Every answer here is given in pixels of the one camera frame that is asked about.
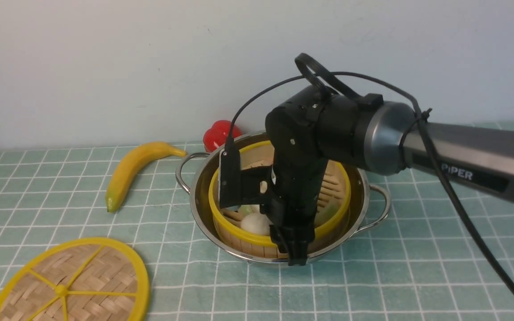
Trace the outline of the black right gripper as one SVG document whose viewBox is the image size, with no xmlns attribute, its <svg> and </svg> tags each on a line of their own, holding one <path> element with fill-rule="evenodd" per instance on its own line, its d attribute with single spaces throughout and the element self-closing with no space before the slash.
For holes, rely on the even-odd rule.
<svg viewBox="0 0 514 321">
<path fill-rule="evenodd" d="M 304 266 L 314 240 L 317 199 L 327 159 L 315 138 L 316 108 L 320 94 L 307 86 L 273 108 L 265 131 L 274 148 L 269 188 L 261 197 L 261 214 L 273 224 L 271 241 L 287 255 L 288 266 Z"/>
</svg>

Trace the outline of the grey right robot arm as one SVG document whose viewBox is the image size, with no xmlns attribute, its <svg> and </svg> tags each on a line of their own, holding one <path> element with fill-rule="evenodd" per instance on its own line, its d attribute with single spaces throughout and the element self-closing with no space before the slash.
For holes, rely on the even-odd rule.
<svg viewBox="0 0 514 321">
<path fill-rule="evenodd" d="M 307 262 L 313 201 L 328 161 L 382 176 L 407 168 L 434 173 L 428 137 L 449 180 L 514 204 L 514 131 L 429 122 L 420 129 L 406 104 L 308 86 L 267 114 L 265 132 L 274 148 L 271 239 L 291 266 Z"/>
</svg>

